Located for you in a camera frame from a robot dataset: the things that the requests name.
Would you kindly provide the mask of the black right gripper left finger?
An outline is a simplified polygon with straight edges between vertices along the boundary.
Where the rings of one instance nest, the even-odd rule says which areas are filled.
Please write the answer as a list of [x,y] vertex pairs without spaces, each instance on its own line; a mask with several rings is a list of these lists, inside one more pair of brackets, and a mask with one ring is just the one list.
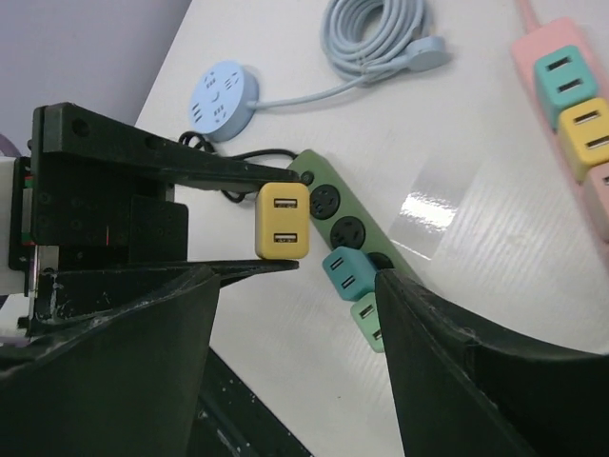
[[1,349],[5,456],[183,456],[220,278],[194,268],[131,303]]

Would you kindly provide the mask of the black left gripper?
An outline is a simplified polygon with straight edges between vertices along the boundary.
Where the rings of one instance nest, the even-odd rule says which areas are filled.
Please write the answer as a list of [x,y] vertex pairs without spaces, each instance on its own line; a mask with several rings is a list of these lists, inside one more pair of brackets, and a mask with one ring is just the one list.
[[188,212],[175,185],[252,193],[299,183],[295,171],[222,156],[203,135],[196,148],[72,103],[37,108],[22,181],[20,263],[27,268],[23,328],[62,326],[118,308],[197,268],[226,287],[295,270],[293,260],[184,262]]

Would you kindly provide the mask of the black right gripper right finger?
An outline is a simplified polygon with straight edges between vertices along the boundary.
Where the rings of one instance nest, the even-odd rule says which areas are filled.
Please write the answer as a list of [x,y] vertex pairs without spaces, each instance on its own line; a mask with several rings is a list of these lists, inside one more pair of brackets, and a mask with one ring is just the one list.
[[395,269],[376,277],[408,456],[604,456],[608,359],[504,328]]

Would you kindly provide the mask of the green power strip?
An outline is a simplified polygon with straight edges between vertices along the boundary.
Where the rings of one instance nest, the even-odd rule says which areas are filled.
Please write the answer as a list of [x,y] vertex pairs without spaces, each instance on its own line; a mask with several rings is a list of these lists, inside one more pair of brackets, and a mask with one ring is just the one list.
[[376,268],[393,268],[418,283],[422,282],[326,158],[306,149],[288,167],[296,171],[307,186],[313,226],[329,248],[359,249]]

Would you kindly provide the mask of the pink USB charger plug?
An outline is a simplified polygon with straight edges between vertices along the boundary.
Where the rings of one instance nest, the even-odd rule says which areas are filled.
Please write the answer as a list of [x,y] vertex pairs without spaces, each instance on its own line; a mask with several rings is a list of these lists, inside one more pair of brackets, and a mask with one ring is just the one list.
[[607,163],[588,170],[583,181],[583,200],[593,225],[604,243],[608,243],[608,168]]

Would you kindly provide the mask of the yellow USB charger plug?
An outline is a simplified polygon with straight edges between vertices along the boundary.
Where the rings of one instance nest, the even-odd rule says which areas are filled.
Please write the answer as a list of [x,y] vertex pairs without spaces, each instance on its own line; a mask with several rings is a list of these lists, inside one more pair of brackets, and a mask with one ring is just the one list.
[[595,97],[566,109],[557,134],[572,176],[581,183],[590,168],[608,162],[608,102]]

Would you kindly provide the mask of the teal USB charger plug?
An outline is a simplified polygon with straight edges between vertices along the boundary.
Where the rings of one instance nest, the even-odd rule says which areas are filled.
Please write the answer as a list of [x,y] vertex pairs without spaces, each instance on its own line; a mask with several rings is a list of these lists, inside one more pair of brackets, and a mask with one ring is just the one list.
[[599,93],[596,76],[575,45],[539,58],[534,64],[534,82],[541,110],[552,130],[557,128],[564,110]]

